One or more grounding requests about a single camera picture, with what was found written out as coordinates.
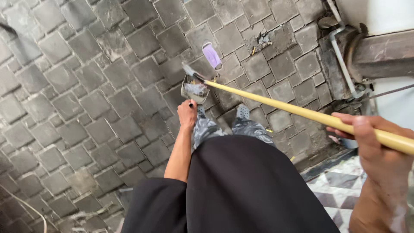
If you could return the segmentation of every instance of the white wall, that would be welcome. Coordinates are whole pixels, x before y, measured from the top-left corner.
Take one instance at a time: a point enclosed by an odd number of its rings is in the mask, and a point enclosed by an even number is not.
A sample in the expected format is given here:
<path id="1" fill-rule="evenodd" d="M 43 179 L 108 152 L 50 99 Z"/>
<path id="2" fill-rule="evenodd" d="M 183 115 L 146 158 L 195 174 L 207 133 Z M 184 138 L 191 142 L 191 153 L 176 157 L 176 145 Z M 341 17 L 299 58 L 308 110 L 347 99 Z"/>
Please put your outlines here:
<path id="1" fill-rule="evenodd" d="M 414 29 L 414 0 L 336 0 L 346 24 L 368 27 L 369 35 Z"/>
<path id="2" fill-rule="evenodd" d="M 375 79 L 374 94 L 414 84 L 414 77 Z M 378 114 L 404 128 L 414 130 L 414 87 L 376 98 Z"/>

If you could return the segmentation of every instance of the hand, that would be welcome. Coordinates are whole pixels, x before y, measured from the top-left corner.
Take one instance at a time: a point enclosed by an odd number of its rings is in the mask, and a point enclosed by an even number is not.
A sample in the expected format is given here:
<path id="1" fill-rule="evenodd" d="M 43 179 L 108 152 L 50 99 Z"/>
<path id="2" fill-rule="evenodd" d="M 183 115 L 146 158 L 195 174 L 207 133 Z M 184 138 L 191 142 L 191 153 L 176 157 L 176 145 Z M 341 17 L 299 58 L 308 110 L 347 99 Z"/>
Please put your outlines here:
<path id="1" fill-rule="evenodd" d="M 197 103 L 194 100 L 186 100 L 178 107 L 181 128 L 192 130 L 197 120 Z"/>
<path id="2" fill-rule="evenodd" d="M 332 116 L 354 126 L 355 136 L 332 127 L 327 127 L 327 130 L 340 137 L 357 140 L 362 168 L 374 184 L 383 190 L 407 188 L 408 173 L 414 157 L 381 145 L 376 139 L 374 128 L 408 138 L 414 138 L 414 131 L 401 128 L 380 116 L 352 116 L 336 112 Z"/>

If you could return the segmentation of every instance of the cobblestone pavement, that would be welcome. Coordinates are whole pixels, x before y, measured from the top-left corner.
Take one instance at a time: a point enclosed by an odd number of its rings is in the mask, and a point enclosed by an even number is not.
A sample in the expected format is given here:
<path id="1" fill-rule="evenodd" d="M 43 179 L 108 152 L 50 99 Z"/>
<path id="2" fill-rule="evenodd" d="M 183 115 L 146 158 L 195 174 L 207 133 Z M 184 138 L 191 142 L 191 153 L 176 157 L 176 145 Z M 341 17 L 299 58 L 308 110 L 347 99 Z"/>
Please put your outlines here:
<path id="1" fill-rule="evenodd" d="M 0 0 L 0 9 L 19 33 L 0 31 L 0 183 L 45 214 L 50 232 L 116 229 L 125 213 L 113 190 L 163 175 L 180 126 L 181 61 L 216 75 L 205 39 L 223 58 L 219 83 L 332 111 L 320 0 Z M 245 44 L 260 32 L 273 44 L 251 55 Z M 319 124 L 220 90 L 206 115 L 228 131 L 242 102 L 294 163 L 331 143 Z M 0 196 L 10 228 L 43 232 L 33 211 Z M 111 202 L 99 216 L 64 218 Z"/>

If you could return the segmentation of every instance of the black shirt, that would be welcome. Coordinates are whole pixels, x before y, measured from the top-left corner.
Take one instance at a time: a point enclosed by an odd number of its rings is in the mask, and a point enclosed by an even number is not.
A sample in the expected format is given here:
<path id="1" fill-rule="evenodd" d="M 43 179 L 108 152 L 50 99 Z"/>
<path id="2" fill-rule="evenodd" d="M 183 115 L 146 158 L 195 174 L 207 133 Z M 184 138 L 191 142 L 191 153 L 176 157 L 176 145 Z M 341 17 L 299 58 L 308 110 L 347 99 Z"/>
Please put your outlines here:
<path id="1" fill-rule="evenodd" d="M 339 232 L 291 161 L 249 136 L 207 140 L 188 183 L 143 180 L 122 233 Z"/>

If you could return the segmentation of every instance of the fingernail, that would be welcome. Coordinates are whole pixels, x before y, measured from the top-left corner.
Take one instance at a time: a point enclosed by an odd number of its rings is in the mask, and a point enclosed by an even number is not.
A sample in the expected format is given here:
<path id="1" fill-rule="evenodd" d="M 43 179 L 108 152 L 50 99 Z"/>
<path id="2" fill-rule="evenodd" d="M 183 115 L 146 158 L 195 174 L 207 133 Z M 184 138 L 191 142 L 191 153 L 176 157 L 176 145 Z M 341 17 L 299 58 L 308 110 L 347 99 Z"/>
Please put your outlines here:
<path id="1" fill-rule="evenodd" d="M 368 124 L 368 120 L 363 116 L 359 116 L 355 118 L 352 124 L 355 126 L 366 125 Z"/>

